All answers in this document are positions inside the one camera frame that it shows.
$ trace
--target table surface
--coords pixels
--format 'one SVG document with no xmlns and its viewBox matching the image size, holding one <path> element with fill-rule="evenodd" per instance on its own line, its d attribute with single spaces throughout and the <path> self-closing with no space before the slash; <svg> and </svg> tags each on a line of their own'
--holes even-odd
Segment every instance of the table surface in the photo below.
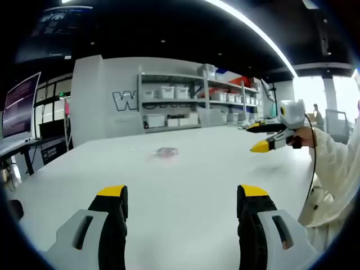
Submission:
<svg viewBox="0 0 360 270">
<path fill-rule="evenodd" d="M 238 269 L 237 186 L 263 188 L 297 219 L 312 179 L 307 147 L 249 151 L 264 138 L 216 127 L 91 141 L 44 166 L 12 197 L 24 207 L 23 230 L 46 251 L 99 190 L 127 185 L 128 269 Z M 178 155 L 154 157 L 161 147 Z"/>
</svg>

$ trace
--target computer screen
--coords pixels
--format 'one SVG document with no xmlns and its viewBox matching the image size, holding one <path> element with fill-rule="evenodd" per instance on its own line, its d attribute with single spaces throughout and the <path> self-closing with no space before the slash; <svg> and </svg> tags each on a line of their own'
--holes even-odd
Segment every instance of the computer screen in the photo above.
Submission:
<svg viewBox="0 0 360 270">
<path fill-rule="evenodd" d="M 86 29 L 92 7 L 64 6 L 44 10 L 16 54 L 15 62 L 35 59 L 71 59 L 77 36 Z"/>
<path fill-rule="evenodd" d="M 35 92 L 40 74 L 23 80 L 7 93 L 2 118 L 3 138 L 31 132 Z"/>
</svg>

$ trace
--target hand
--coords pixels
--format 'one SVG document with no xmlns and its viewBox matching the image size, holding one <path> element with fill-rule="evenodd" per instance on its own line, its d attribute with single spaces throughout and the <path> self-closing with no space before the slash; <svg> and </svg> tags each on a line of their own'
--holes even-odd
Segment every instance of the hand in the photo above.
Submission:
<svg viewBox="0 0 360 270">
<path fill-rule="evenodd" d="M 301 144 L 303 146 L 309 146 L 311 148 L 314 148 L 314 142 L 315 142 L 315 147 L 317 146 L 315 132 L 314 132 L 315 140 L 313 140 L 313 130 L 311 130 L 310 127 L 299 128 L 295 132 L 294 136 L 299 136 L 301 138 Z"/>
</svg>

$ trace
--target ceiling light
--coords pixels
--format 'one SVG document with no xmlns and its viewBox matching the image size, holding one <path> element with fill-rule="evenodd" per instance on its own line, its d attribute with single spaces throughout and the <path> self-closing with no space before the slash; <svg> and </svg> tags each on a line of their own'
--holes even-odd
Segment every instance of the ceiling light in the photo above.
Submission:
<svg viewBox="0 0 360 270">
<path fill-rule="evenodd" d="M 242 21 L 244 24 L 246 24 L 248 27 L 250 27 L 255 33 L 257 33 L 262 39 L 264 39 L 269 46 L 279 55 L 280 59 L 284 62 L 284 64 L 287 66 L 287 68 L 290 70 L 294 78 L 298 78 L 295 69 L 293 66 L 291 66 L 290 62 L 286 58 L 286 56 L 283 54 L 283 52 L 279 49 L 279 47 L 274 43 L 274 41 L 271 40 L 271 38 L 265 34 L 264 31 L 262 31 L 256 24 L 254 24 L 252 21 L 250 21 L 247 17 L 245 17 L 243 14 L 241 14 L 238 10 L 235 8 L 229 6 L 228 4 L 222 2 L 221 0 L 205 0 L 222 10 L 225 10 L 232 16 L 236 17 L 240 21 Z"/>
<path fill-rule="evenodd" d="M 355 79 L 357 74 L 358 74 L 358 69 L 355 69 L 353 75 L 351 76 L 351 78 Z"/>
</svg>

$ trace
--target black ceiling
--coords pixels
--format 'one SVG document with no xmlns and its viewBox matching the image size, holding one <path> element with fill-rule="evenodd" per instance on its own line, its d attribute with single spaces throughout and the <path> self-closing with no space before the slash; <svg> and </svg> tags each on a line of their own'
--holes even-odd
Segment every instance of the black ceiling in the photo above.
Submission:
<svg viewBox="0 0 360 270">
<path fill-rule="evenodd" d="M 293 65 L 354 62 L 348 36 L 341 31 L 336 17 L 329 13 L 334 13 L 334 9 L 330 8 L 325 15 L 324 10 L 308 10 L 301 0 L 225 2 L 264 30 Z M 7 83 L 1 92 L 7 91 L 16 79 L 35 71 L 43 72 L 42 80 L 72 72 L 74 59 L 99 53 L 104 58 L 148 56 L 207 62 L 248 76 L 260 76 L 264 71 L 284 67 L 262 38 L 204 0 L 72 0 L 69 5 L 94 7 L 93 23 L 78 40 L 73 59 L 11 65 L 16 48 L 37 23 L 41 10 L 60 4 L 61 0 L 25 1 L 18 17 L 26 23 L 5 29 L 9 46 L 3 61 Z M 355 7 L 350 10 L 355 15 L 358 11 Z M 331 55 L 322 53 L 323 37 L 328 39 Z"/>
</svg>

